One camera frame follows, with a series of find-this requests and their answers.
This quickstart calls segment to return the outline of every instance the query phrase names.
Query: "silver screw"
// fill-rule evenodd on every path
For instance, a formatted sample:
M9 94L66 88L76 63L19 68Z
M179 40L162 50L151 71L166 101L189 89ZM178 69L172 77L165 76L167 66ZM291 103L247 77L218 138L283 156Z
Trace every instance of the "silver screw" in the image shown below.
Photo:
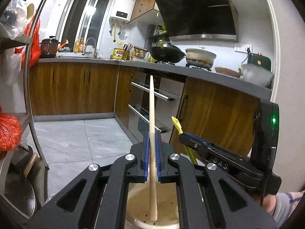
M89 170L90 171L96 171L99 168L97 164L90 164L89 165Z
M177 153L173 153L173 154L170 155L170 158L172 160L178 160L180 158L180 156Z
M213 164L213 163L208 163L207 167L209 170L216 170L216 168L217 168L216 164Z
M125 156L125 159L128 160L128 161L131 161L131 160L134 160L135 159L135 156L133 154L127 154Z

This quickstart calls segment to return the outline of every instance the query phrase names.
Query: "green toaster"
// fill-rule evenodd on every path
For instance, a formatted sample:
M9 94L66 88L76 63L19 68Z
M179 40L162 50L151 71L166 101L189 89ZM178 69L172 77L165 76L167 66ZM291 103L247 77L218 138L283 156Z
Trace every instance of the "green toaster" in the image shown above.
M263 56L261 53L249 53L247 63L262 66L265 69L271 71L271 59Z

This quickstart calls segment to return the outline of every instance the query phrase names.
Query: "black glass range hood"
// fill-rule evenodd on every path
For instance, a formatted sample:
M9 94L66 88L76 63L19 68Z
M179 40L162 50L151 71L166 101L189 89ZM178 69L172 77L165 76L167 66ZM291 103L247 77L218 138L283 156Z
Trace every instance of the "black glass range hood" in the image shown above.
M171 39L236 40L228 0L156 0Z

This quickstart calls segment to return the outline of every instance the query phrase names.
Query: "brown plate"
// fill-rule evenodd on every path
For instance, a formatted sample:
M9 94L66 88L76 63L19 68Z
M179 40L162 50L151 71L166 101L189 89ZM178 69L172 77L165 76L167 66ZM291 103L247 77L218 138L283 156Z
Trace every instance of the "brown plate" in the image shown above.
M217 73L225 74L225 75L232 76L232 77L237 77L237 78L240 77L240 73L238 73L234 70L228 69L228 68L224 68L224 67L215 67L215 71Z

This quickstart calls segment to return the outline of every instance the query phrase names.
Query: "electrical outlet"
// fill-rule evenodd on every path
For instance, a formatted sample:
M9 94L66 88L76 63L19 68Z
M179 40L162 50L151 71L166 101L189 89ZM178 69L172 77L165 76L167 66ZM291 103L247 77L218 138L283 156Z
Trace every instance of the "electrical outlet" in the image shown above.
M235 51L236 52L243 52L243 46L244 44L243 43L235 43Z
M242 52L244 53L248 53L247 52L247 49L250 48L250 52L252 52L252 45L249 45L249 44L243 44L243 48L242 48Z

